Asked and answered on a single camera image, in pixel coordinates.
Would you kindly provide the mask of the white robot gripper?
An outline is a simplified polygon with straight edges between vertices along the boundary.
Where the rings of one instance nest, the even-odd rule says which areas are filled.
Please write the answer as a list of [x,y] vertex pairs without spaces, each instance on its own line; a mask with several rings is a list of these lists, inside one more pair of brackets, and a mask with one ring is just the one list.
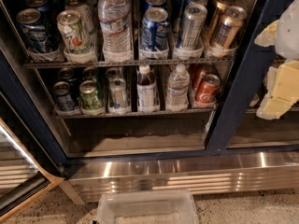
[[268,92],[256,112],[261,119],[279,119],[299,101],[299,0],[293,0],[279,20],[273,21],[257,35],[260,47],[275,45],[276,54],[286,58],[278,68],[267,73]]

